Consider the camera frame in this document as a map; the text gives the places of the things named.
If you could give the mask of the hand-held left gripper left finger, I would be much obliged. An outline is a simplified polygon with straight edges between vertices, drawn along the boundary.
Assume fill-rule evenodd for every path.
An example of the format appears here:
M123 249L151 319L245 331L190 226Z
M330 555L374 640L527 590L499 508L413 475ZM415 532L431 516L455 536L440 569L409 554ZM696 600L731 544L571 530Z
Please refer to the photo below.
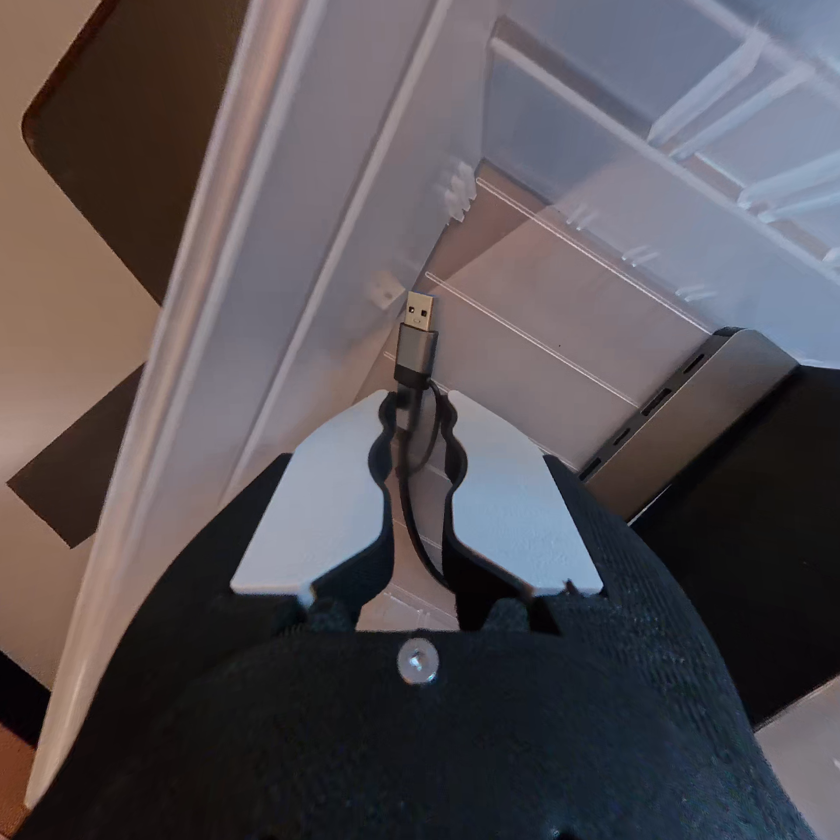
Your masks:
M396 394L379 390L297 446L230 581L244 596L339 602L353 625L392 579Z

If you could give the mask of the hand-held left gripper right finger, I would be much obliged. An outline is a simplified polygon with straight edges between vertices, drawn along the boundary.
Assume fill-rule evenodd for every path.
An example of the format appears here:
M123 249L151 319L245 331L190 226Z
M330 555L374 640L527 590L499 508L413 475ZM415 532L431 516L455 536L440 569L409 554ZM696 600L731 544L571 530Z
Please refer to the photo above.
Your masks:
M442 566L458 627L479 631L501 601L600 595L604 583L546 455L508 420L457 390L441 402Z

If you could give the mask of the grey slim usb hub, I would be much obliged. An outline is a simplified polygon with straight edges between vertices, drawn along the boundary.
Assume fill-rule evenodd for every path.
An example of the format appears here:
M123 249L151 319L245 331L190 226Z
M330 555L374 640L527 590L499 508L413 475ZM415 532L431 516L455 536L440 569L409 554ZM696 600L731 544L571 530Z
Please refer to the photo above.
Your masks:
M433 380L438 332L434 298L408 294L399 325L394 377L408 411L395 468L404 524L418 559L451 591L429 557L413 513L411 478L425 467L441 432L441 393ZM798 363L760 332L720 329L665 381L574 478L607 510L632 517L743 415L771 394Z

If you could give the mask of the clear plastic storage bin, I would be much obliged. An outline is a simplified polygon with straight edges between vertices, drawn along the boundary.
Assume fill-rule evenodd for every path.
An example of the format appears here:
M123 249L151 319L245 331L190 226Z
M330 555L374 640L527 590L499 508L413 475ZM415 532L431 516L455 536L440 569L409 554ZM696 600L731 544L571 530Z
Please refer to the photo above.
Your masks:
M141 601L246 481L360 391L486 162L548 201L490 257L540 268L474 316L492 397L580 466L691 324L754 328L838 368L838 55L724 2L210 2L92 17L27 142L162 299L51 690L27 805L66 761ZM571 315L542 225L628 303Z

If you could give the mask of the black bin divider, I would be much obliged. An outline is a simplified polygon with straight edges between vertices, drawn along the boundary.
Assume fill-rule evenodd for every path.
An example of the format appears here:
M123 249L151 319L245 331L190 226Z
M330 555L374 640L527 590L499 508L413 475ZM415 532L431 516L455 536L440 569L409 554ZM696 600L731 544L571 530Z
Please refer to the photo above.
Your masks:
M839 371L799 366L634 520L752 726L838 676Z

